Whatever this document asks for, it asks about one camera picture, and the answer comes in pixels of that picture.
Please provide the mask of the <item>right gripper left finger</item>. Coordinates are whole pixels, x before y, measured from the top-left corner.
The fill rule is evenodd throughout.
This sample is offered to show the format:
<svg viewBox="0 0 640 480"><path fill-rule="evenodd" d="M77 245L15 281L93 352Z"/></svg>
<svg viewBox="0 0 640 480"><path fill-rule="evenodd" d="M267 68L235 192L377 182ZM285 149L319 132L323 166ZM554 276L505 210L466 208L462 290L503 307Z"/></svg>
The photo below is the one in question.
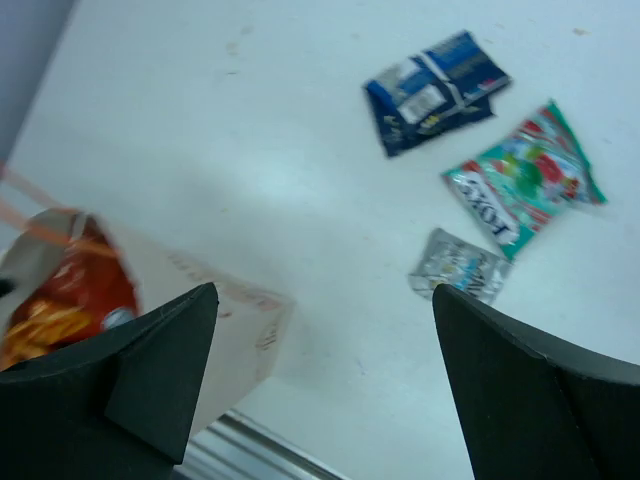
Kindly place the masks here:
<svg viewBox="0 0 640 480"><path fill-rule="evenodd" d="M201 284L1 374L4 479L168 479L183 461L216 325Z"/></svg>

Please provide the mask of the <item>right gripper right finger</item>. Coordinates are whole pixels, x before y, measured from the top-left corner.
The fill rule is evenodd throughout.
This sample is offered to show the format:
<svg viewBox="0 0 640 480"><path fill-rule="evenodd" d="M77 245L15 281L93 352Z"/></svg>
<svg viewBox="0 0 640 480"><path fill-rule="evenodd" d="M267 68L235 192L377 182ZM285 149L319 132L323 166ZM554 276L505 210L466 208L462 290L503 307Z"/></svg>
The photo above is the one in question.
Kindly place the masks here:
<svg viewBox="0 0 640 480"><path fill-rule="evenodd" d="M477 479L636 479L639 368L447 284L432 304Z"/></svg>

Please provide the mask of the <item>orange Doritos chip bag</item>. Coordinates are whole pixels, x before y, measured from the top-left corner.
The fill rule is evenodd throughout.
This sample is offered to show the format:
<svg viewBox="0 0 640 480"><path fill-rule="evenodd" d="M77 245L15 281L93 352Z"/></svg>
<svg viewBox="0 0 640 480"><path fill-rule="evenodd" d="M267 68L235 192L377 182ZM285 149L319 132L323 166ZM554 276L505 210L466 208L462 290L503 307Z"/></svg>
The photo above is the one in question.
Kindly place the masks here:
<svg viewBox="0 0 640 480"><path fill-rule="evenodd" d="M1 368L50 354L139 316L136 288L99 223L63 224L99 251L25 234L1 262Z"/></svg>

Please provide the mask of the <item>small silver snack packet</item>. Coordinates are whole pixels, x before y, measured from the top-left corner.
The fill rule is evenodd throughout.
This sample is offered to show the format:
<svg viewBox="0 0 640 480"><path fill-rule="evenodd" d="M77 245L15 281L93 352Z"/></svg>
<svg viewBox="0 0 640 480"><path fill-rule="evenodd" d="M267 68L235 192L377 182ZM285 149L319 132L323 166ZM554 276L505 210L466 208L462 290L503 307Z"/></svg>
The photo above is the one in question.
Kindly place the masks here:
<svg viewBox="0 0 640 480"><path fill-rule="evenodd" d="M436 228L408 281L411 289L427 300L432 299L437 286L449 284L490 305L511 268L512 264L500 256Z"/></svg>

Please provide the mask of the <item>green Fox's candy bag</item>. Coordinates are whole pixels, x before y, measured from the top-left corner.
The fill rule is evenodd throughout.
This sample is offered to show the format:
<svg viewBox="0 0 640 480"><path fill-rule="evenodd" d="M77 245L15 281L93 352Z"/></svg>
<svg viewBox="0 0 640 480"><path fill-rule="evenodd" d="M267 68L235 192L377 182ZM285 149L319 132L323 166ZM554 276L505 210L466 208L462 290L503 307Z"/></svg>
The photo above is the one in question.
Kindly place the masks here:
<svg viewBox="0 0 640 480"><path fill-rule="evenodd" d="M509 261L574 204L607 203L591 162L553 100L442 178Z"/></svg>

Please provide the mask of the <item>blue snack packet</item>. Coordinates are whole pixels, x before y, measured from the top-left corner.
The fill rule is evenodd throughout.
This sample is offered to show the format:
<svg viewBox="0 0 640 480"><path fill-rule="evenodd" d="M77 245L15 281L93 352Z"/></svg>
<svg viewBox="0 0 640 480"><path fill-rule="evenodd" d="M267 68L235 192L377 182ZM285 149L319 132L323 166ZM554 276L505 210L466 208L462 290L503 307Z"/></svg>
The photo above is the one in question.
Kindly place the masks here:
<svg viewBox="0 0 640 480"><path fill-rule="evenodd" d="M490 98L511 77L460 31L396 62L364 84L379 139L394 158L493 115Z"/></svg>

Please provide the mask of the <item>aluminium mounting rail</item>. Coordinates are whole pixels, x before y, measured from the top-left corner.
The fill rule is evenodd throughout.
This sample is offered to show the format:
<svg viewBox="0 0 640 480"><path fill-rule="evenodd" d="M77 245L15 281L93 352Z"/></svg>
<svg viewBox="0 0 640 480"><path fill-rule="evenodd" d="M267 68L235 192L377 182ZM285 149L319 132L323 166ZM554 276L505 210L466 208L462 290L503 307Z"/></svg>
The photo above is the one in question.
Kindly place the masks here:
<svg viewBox="0 0 640 480"><path fill-rule="evenodd" d="M324 479L348 477L237 410L192 437L174 479Z"/></svg>

